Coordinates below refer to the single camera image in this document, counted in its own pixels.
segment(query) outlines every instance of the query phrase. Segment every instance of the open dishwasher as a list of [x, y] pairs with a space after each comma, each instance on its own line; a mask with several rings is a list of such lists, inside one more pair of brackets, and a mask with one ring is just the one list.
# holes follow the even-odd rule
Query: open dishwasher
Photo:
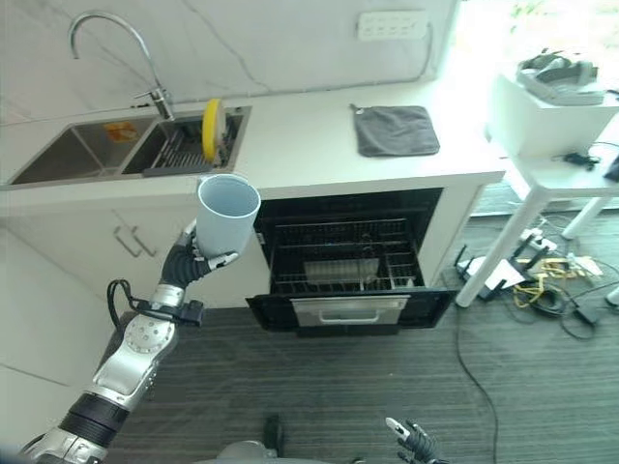
[[394, 334], [436, 325], [455, 291], [426, 288], [417, 252], [441, 189], [267, 200], [255, 229], [269, 295], [248, 299], [264, 329]]

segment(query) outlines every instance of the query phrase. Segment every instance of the marble backsplash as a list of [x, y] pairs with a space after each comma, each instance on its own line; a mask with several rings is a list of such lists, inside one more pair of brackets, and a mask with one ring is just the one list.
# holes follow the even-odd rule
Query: marble backsplash
[[409, 80], [427, 42], [356, 40], [360, 12], [426, 8], [435, 73], [456, 0], [3, 0], [0, 110], [3, 124], [129, 107], [153, 84], [137, 44], [101, 19], [77, 33], [87, 10], [122, 16], [144, 36], [174, 102]]

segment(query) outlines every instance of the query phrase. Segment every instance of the white cabinet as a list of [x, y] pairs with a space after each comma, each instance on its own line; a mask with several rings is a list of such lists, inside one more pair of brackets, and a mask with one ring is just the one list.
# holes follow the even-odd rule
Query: white cabinet
[[130, 279], [132, 290], [138, 295], [150, 296], [157, 285], [159, 276], [153, 258], [113, 211], [12, 217], [8, 226], [102, 298], [114, 278]]
[[[11, 217], [9, 228], [24, 242], [105, 297], [114, 278], [125, 278], [138, 298], [157, 286], [165, 256], [195, 218], [197, 200], [177, 206], [75, 211]], [[268, 291], [269, 270], [255, 237], [229, 267], [193, 283], [188, 298], [209, 307], [245, 307], [245, 297]], [[123, 307], [118, 301], [118, 310]]]
[[0, 364], [85, 386], [113, 332], [105, 302], [4, 228], [0, 243]]
[[56, 426], [80, 393], [80, 389], [0, 365], [0, 452], [16, 454], [30, 440]]
[[113, 326], [100, 298], [2, 227], [0, 256], [0, 445], [12, 452], [65, 416]]

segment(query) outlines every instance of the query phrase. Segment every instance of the chrome faucet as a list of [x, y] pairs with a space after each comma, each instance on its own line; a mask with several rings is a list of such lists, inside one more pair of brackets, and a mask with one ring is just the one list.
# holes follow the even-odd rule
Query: chrome faucet
[[127, 32], [129, 32], [137, 41], [140, 49], [142, 50], [142, 53], [144, 54], [144, 57], [146, 58], [146, 62], [151, 69], [151, 73], [153, 73], [153, 77], [155, 78], [155, 87], [148, 92], [137, 95], [135, 97], [138, 99], [140, 97], [146, 97], [148, 95], [153, 100], [153, 103], [159, 111], [159, 114], [161, 114], [164, 119], [174, 121], [174, 113], [172, 113], [169, 95], [167, 91], [163, 88], [162, 83], [159, 80], [159, 76], [157, 75], [157, 71], [155, 70], [155, 65], [153, 64], [153, 58], [151, 57], [150, 51], [148, 51], [146, 42], [144, 42], [144, 39], [139, 34], [139, 32], [137, 32], [137, 30], [122, 17], [117, 16], [116, 14], [99, 11], [84, 12], [76, 16], [74, 20], [71, 21], [71, 25], [69, 26], [69, 48], [71, 49], [71, 53], [74, 59], [79, 59], [79, 56], [77, 55], [77, 50], [75, 49], [75, 33], [84, 21], [93, 17], [100, 17], [101, 19], [107, 19], [109, 21], [115, 22]]

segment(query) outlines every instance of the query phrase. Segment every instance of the kitchen sink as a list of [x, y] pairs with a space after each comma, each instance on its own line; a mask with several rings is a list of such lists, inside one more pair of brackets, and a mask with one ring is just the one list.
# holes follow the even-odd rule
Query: kitchen sink
[[248, 106], [226, 110], [227, 130], [213, 162], [202, 155], [201, 113], [177, 117], [175, 121], [159, 121], [122, 167], [122, 173], [152, 177], [214, 170], [229, 172], [238, 155], [249, 112]]
[[113, 176], [154, 120], [150, 117], [70, 125], [11, 184]]
[[65, 128], [10, 182], [11, 188], [141, 177], [231, 172], [251, 108], [226, 109], [226, 134], [213, 162], [202, 156], [202, 112], [174, 121], [141, 117]]

